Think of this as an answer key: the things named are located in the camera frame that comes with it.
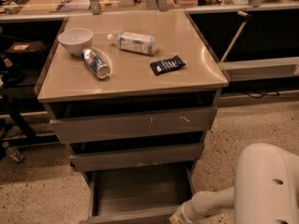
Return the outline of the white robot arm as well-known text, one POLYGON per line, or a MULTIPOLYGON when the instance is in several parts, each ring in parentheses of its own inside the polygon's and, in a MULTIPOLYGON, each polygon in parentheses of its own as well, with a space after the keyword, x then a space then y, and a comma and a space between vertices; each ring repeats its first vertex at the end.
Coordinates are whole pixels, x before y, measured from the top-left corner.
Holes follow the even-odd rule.
POLYGON ((277 146, 256 143, 239 155, 232 187, 193 194, 170 221, 195 224, 232 208, 235 224, 299 224, 298 195, 299 157, 277 146))

